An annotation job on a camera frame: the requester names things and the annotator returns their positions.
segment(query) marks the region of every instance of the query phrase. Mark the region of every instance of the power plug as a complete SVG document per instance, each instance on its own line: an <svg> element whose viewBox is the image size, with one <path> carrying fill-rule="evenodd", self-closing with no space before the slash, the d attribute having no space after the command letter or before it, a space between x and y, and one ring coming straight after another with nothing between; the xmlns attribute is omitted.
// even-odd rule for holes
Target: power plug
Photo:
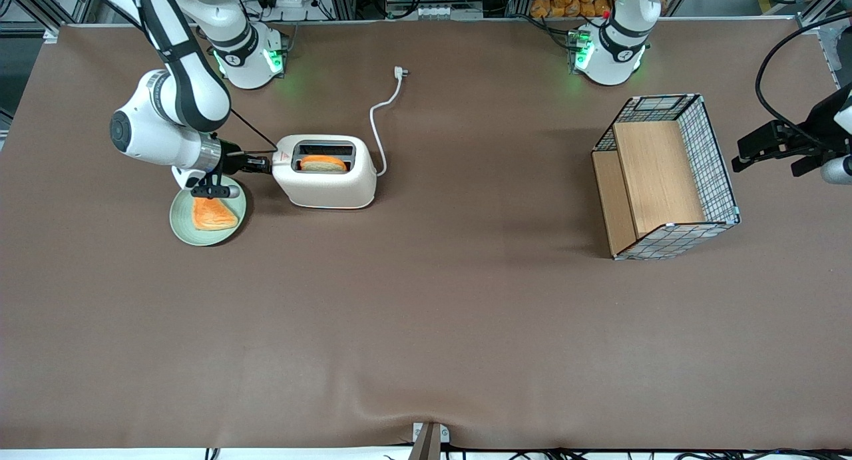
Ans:
<svg viewBox="0 0 852 460"><path fill-rule="evenodd" d="M402 81L403 77L408 76L408 69L402 69L400 66L393 68L393 78Z"/></svg>

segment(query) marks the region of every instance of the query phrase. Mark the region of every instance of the table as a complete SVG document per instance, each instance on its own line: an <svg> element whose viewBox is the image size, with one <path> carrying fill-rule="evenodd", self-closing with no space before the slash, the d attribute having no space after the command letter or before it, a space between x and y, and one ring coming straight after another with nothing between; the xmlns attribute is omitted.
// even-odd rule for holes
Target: table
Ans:
<svg viewBox="0 0 852 460"><path fill-rule="evenodd" d="M852 190L765 162L733 175L740 226L615 262L588 154L630 96L698 92L733 157L794 29L661 21L641 71L599 87L520 21L306 26L286 79L234 108L273 139L373 145L368 108L410 69L377 113L377 201L305 210L238 175L244 229L192 248L168 169L107 136L158 57L65 27L0 154L0 447L383 445L423 420L460 447L852 447ZM797 120L833 92L815 36L765 86Z"/></svg>

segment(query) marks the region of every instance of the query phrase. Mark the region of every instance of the white power cord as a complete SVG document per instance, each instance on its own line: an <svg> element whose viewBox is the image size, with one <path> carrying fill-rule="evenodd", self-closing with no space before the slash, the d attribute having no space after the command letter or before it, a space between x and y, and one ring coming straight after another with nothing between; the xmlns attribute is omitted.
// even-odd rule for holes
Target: white power cord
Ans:
<svg viewBox="0 0 852 460"><path fill-rule="evenodd" d="M384 147L381 146L381 139L378 138L378 131L375 129L375 119L373 114L376 109L380 107L384 107L389 105L396 99L396 96L399 95L399 88L402 87L402 78L408 75L407 69L402 69L400 66L396 66L393 68L393 78L396 78L396 90L393 91L393 96L390 96L390 99L387 99L384 102L377 103L376 105L370 108L370 125L373 128L373 136L375 137L375 143L378 144L378 152L381 154L381 172L376 174L377 177L381 177L384 175L384 172L387 172L387 157L384 156Z"/></svg>

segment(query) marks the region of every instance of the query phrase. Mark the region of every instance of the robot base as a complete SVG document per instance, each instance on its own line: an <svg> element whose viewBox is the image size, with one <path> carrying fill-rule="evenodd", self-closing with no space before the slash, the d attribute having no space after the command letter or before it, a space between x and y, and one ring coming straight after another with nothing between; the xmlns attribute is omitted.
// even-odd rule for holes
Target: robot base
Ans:
<svg viewBox="0 0 852 460"><path fill-rule="evenodd" d="M283 77L287 62L286 45L282 47L282 35L264 23L252 23L258 30L258 47L246 57L246 63L232 66L216 55L219 71L235 87L240 89L258 89L268 84L274 77Z"/></svg>
<svg viewBox="0 0 852 460"><path fill-rule="evenodd" d="M645 53L645 48L633 56L627 62L618 62L612 57L609 51L606 51L600 45L600 29L592 24L585 24L579 29L581 33L588 33L590 41L586 47L574 55L568 56L568 62L573 63L575 71L582 72L591 81L594 81L602 86L618 86L618 84L627 81L630 75L636 69L639 69L639 63L642 60L642 54Z"/></svg>

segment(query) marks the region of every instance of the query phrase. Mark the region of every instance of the bread slice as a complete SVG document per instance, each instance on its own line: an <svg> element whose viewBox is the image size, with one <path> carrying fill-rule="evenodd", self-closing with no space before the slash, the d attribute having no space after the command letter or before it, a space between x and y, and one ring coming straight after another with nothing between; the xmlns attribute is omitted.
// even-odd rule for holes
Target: bread slice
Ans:
<svg viewBox="0 0 852 460"><path fill-rule="evenodd" d="M299 164L310 172L346 172L346 163L332 156L304 156Z"/></svg>
<svg viewBox="0 0 852 460"><path fill-rule="evenodd" d="M198 230L225 230L237 227L240 221L220 199L195 197L192 203L192 224Z"/></svg>

